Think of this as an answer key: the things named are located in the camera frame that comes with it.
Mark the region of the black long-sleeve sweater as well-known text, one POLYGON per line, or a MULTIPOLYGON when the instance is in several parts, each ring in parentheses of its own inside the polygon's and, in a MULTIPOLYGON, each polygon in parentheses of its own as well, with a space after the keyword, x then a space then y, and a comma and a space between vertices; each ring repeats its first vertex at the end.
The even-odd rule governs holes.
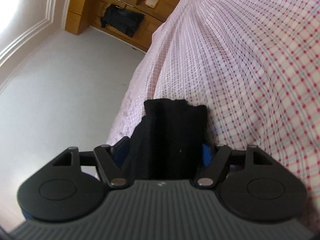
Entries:
POLYGON ((122 166, 129 180, 193 180, 203 170, 208 111, 186 100, 144 102, 145 115, 130 138, 122 166))

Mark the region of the black hanging jacket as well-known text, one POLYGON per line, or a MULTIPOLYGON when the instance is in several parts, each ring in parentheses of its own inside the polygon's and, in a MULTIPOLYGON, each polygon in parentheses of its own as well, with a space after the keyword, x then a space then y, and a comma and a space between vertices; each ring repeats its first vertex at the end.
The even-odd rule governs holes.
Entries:
POLYGON ((139 29, 144 17, 144 14, 111 4, 100 18, 100 24, 102 28, 106 28, 109 25, 132 38, 139 29))

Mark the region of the wooden wardrobe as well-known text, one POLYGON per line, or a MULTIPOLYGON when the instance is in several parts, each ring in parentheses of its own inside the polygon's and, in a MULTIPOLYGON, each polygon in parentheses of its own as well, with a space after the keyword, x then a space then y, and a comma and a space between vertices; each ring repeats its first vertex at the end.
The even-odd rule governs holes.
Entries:
POLYGON ((167 20, 179 1, 159 0, 155 9, 152 9, 145 5, 145 0, 69 0, 65 31, 80 35, 88 27, 95 27, 142 51, 147 51, 150 48, 153 33, 167 20), (101 27, 100 18, 111 4, 145 15, 132 38, 109 25, 106 28, 101 27))

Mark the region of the white orange container on shelf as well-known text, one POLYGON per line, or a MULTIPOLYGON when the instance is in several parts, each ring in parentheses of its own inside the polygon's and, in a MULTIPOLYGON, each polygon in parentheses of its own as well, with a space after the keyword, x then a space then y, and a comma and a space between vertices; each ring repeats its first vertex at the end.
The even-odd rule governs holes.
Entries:
POLYGON ((158 2, 159 2, 159 0, 145 0, 145 5, 152 8, 152 9, 155 9, 158 2))

